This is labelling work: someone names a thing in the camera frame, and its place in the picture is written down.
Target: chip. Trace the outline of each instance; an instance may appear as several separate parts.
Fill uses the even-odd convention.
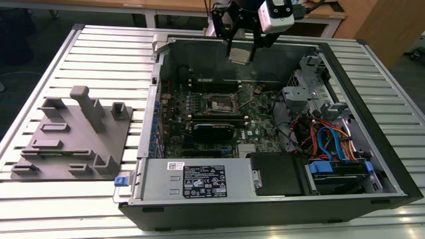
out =
[[[210,111],[229,113],[236,111],[236,102],[230,96],[209,95],[206,104]]]

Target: barcode sticker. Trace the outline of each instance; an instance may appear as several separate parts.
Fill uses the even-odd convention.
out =
[[[166,169],[168,170],[182,170],[185,166],[184,162],[168,162]]]

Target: blue latch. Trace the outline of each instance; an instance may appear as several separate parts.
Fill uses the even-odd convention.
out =
[[[128,177],[116,177],[113,180],[116,187],[128,187]]]
[[[329,161],[314,161],[308,165],[312,173],[332,173],[333,169]]]
[[[373,165],[369,161],[366,161],[365,166],[366,166],[367,172],[369,173],[373,172]]]

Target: green circuit board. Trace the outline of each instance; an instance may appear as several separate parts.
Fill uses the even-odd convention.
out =
[[[186,158],[184,152],[188,151],[216,151],[216,153],[220,151],[220,156],[212,157],[237,158],[238,144],[254,144],[257,152],[281,151],[269,114],[274,92],[261,92],[254,84],[245,84],[233,94],[192,93],[181,86],[166,94],[173,97],[166,105],[168,114],[165,114],[164,119],[169,132],[165,140],[166,158]],[[188,117],[208,114],[220,115],[221,113],[248,117],[244,127],[236,127],[232,139],[208,144],[193,143],[188,146],[188,141],[193,140]]]

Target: white sticker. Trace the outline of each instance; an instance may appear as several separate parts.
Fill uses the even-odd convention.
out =
[[[285,1],[284,0],[273,0],[273,4],[276,6],[282,6],[282,5],[285,5]]]
[[[168,162],[168,170],[182,170],[185,166],[184,162]]]
[[[343,19],[343,18],[345,18],[345,16],[329,15],[329,18],[339,18],[339,19]]]
[[[122,4],[124,6],[134,6],[134,7],[141,7],[141,4],[128,4],[128,3],[125,3],[125,4]]]

